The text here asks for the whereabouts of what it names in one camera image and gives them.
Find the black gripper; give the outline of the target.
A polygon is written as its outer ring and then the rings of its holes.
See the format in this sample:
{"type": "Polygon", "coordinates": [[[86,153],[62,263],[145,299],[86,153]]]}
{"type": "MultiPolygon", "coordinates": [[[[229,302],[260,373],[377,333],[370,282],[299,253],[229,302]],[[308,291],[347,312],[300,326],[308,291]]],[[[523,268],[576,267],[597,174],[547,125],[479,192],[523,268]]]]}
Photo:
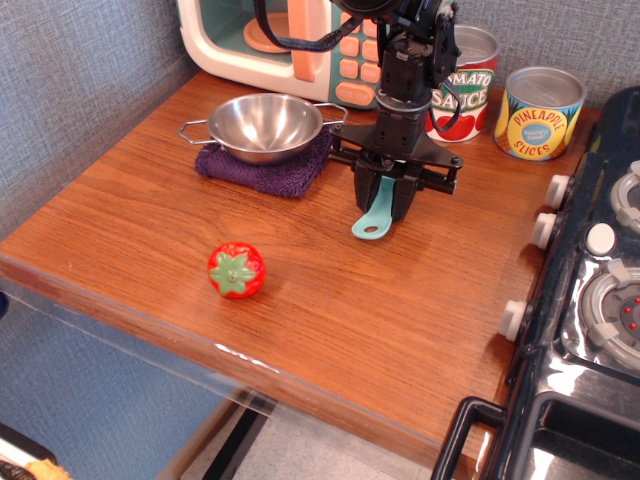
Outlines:
{"type": "Polygon", "coordinates": [[[392,219],[403,220],[417,191],[451,194],[463,161],[437,145],[426,132],[430,102],[402,102],[380,90],[375,121],[331,128],[334,151],[352,161],[356,203],[367,213],[383,176],[394,179],[392,219]]]}

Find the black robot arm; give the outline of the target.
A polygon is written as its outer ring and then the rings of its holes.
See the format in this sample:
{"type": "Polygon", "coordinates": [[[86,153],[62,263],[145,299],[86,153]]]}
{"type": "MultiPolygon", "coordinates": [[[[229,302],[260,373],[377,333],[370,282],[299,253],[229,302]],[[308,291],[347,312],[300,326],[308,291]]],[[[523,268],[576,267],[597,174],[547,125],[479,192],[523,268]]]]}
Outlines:
{"type": "Polygon", "coordinates": [[[405,218],[425,188],[453,193],[463,163],[436,145],[427,126],[437,122],[435,91],[451,86],[461,50],[456,44],[454,1],[343,1],[340,7],[377,27],[381,77],[375,89],[376,120],[335,125],[332,153],[351,164],[356,203],[369,212],[383,178],[394,182],[391,217],[405,218]]]}

